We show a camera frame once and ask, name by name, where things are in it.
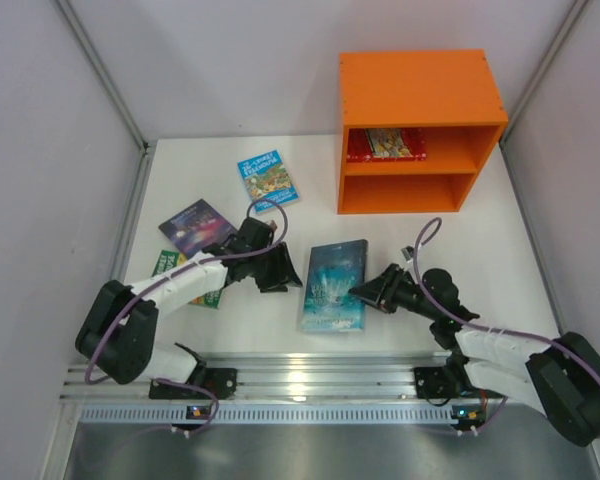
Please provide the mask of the teal ocean cover book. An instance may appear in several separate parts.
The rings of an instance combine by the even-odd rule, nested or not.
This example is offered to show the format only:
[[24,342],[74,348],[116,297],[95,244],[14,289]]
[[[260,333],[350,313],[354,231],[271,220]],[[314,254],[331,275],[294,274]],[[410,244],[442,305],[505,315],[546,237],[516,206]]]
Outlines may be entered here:
[[368,241],[358,239],[311,249],[302,314],[304,333],[363,331],[365,306],[349,290],[365,282]]

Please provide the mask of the dark purple galaxy book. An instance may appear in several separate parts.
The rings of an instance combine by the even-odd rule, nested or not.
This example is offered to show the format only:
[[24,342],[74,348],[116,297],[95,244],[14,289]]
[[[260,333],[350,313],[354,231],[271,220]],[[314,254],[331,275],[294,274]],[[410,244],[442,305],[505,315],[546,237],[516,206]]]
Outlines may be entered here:
[[194,202],[159,225],[159,230],[187,259],[214,243],[222,243],[236,228],[204,199]]

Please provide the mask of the red treehouse book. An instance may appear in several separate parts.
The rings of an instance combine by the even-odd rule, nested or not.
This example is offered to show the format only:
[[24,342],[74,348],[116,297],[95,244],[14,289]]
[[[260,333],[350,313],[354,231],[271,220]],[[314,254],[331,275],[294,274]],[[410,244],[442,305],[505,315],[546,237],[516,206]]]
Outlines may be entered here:
[[352,129],[347,145],[348,162],[409,162],[427,158],[420,128]]

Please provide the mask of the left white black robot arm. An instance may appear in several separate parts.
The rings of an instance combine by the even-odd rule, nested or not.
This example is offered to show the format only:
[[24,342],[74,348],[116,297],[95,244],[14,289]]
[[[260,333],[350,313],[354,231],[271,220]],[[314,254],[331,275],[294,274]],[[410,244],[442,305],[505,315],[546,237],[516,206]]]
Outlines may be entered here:
[[95,367],[106,379],[197,382],[204,361],[182,345],[159,344],[157,327],[191,300],[252,278],[260,292],[300,287],[287,245],[271,225],[246,218],[237,232],[204,247],[191,259],[136,284],[111,280],[99,290],[76,340],[89,360],[85,381],[95,384]]

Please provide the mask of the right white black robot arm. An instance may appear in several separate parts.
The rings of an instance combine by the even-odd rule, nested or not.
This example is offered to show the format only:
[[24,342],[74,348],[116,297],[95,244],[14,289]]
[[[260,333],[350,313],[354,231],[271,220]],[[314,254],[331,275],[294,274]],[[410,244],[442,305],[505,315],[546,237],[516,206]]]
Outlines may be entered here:
[[577,446],[600,438],[600,355],[583,336],[568,332],[542,340],[482,326],[443,269],[415,280],[392,264],[349,292],[383,313],[405,309],[430,320],[430,333],[449,355],[439,367],[415,369],[419,398],[442,405],[493,393],[537,411]]

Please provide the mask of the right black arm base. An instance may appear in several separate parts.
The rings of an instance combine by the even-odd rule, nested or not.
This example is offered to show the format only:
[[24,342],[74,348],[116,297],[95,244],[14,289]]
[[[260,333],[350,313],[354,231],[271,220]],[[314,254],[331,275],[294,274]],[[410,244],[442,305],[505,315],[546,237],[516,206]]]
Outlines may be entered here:
[[468,367],[476,364],[476,359],[460,353],[416,364],[411,368],[416,397],[434,406],[445,406],[451,400],[481,399],[483,396],[488,400],[503,399],[502,394],[477,387],[471,382]]

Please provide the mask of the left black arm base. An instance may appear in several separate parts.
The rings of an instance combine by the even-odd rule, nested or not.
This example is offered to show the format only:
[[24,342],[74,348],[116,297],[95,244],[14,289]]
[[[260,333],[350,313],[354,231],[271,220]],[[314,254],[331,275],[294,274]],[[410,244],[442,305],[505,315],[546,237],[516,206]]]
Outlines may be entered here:
[[[237,369],[209,367],[207,362],[189,347],[180,343],[175,343],[174,347],[196,360],[196,368],[191,372],[185,384],[205,389],[213,393],[219,400],[228,399],[235,394],[237,389]],[[149,389],[149,398],[152,400],[189,400],[204,399],[206,395],[201,392],[153,380]]]

